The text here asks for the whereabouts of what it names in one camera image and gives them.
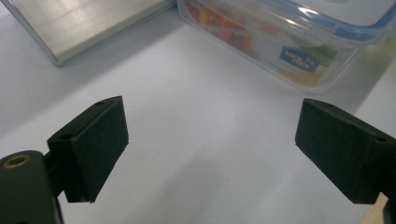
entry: label on container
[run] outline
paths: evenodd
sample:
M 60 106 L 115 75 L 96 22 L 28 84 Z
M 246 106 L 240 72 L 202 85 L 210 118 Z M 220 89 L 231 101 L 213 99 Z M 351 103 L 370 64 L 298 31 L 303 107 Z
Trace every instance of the label on container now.
M 295 67 L 311 73 L 315 72 L 320 65 L 320 60 L 297 48 L 284 47 L 279 58 Z

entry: container lid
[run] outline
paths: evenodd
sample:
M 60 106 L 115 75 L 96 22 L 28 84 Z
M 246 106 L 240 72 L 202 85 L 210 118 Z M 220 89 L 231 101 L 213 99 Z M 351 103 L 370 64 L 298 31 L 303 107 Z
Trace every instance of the container lid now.
M 334 35 L 353 41 L 370 41 L 394 23 L 396 0 L 262 0 L 287 6 L 294 15 L 309 19 Z

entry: transparent container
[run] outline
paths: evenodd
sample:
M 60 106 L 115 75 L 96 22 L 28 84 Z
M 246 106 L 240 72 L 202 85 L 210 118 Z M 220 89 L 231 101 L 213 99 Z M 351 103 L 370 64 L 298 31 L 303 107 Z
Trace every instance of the transparent container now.
M 356 53 L 384 42 L 396 0 L 177 0 L 181 18 L 291 85 L 322 92 Z

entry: white table surface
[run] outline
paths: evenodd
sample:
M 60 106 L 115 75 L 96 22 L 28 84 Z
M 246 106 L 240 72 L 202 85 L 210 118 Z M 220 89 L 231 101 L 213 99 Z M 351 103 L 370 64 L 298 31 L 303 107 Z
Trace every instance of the white table surface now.
M 122 95 L 130 144 L 97 201 L 59 199 L 65 223 L 360 223 L 294 145 L 311 97 L 396 136 L 396 62 L 365 49 L 320 95 L 295 90 L 182 21 L 175 8 L 64 67 L 0 6 L 0 158 Z

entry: blue container lid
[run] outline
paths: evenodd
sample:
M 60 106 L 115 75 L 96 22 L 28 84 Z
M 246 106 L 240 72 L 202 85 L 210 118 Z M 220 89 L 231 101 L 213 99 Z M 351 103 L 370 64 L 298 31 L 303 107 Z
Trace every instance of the blue container lid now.
M 262 0 L 286 9 L 333 35 L 351 41 L 373 41 L 394 29 L 396 0 Z

